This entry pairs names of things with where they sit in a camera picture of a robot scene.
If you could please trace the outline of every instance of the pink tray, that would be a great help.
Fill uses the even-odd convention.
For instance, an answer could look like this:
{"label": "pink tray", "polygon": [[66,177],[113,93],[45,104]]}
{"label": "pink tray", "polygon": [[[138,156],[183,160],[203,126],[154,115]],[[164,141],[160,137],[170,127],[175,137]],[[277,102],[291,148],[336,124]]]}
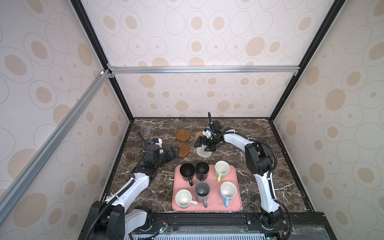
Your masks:
{"label": "pink tray", "polygon": [[[185,181],[180,174],[180,166],[178,165],[175,169],[175,181],[173,184],[173,195],[172,195],[172,208],[175,211],[185,211],[185,212],[237,212],[242,208],[242,202],[239,191],[239,184],[237,182],[236,169],[230,165],[228,175],[222,179],[220,182],[217,182],[217,177],[215,176],[215,165],[209,165],[208,178],[205,180],[209,184],[210,192],[208,195],[207,203],[208,207],[205,208],[203,203],[199,202],[197,206],[190,205],[186,209],[180,208],[175,200],[176,193],[181,189],[187,189],[192,194],[192,200],[196,201],[195,198],[195,186],[199,180],[194,177],[192,179],[193,186],[189,185],[188,181]],[[225,207],[224,201],[220,197],[220,186],[223,182],[231,182],[237,188],[236,196],[229,201],[229,206]]]}

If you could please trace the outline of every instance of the gray mug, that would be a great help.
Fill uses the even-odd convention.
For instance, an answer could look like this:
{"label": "gray mug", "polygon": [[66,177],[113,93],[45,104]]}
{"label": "gray mug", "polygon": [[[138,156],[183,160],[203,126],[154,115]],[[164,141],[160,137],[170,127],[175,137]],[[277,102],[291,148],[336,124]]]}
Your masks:
{"label": "gray mug", "polygon": [[209,185],[206,182],[198,182],[195,186],[196,201],[202,202],[204,207],[208,207],[207,198],[209,190]]}

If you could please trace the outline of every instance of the gray mug handle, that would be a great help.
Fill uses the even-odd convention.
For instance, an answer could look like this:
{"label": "gray mug handle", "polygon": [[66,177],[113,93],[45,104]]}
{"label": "gray mug handle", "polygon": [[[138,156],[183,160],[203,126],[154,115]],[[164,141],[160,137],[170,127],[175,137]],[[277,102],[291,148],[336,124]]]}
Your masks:
{"label": "gray mug handle", "polygon": [[204,207],[208,207],[208,204],[207,204],[207,198],[206,197],[203,197],[203,205]]}

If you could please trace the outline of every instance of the marble tabletop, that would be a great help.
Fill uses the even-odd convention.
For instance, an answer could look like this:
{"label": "marble tabletop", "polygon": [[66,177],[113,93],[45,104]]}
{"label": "marble tabletop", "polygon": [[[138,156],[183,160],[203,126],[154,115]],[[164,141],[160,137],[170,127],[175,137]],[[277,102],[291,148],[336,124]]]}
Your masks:
{"label": "marble tabletop", "polygon": [[[283,202],[290,212],[307,212],[268,121],[264,119],[231,118],[219,119],[219,121],[223,127],[233,128],[248,137],[264,140],[271,145],[278,158],[277,169],[273,173],[273,184],[277,199]],[[136,206],[144,206],[151,208],[154,213],[174,212],[172,208],[172,192],[176,166],[186,162],[196,164],[200,161],[215,164],[219,160],[226,161],[236,169],[243,204],[240,212],[252,212],[249,206],[260,210],[261,201],[258,186],[253,174],[247,169],[244,152],[226,143],[223,145],[219,144],[217,151],[213,152],[208,158],[202,158],[197,155],[196,149],[193,147],[195,143],[194,136],[197,132],[206,128],[208,124],[208,119],[136,119],[112,181],[109,194],[115,193],[129,180],[129,172],[142,157],[142,145],[136,130],[140,130],[147,140],[161,138],[163,147],[169,149],[170,146],[177,146],[181,143],[176,140],[176,133],[179,130],[185,129],[191,133],[191,138],[186,142],[190,147],[190,154],[185,158],[178,158],[167,163],[159,170],[153,182],[139,194],[128,211],[131,211]]]}

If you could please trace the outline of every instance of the wallpaper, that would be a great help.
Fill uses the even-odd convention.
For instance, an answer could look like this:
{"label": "wallpaper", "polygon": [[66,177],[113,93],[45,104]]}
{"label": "wallpaper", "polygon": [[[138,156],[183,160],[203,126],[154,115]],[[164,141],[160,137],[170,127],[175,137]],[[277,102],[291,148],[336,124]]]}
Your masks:
{"label": "wallpaper", "polygon": [[0,228],[0,240],[77,240],[128,128],[104,83]]}
{"label": "wallpaper", "polygon": [[82,0],[112,66],[298,65],[333,0]]}
{"label": "wallpaper", "polygon": [[269,117],[293,73],[116,74],[134,117]]}
{"label": "wallpaper", "polygon": [[101,70],[64,0],[2,0],[0,197]]}
{"label": "wallpaper", "polygon": [[275,124],[339,240],[384,239],[384,1],[342,9]]}

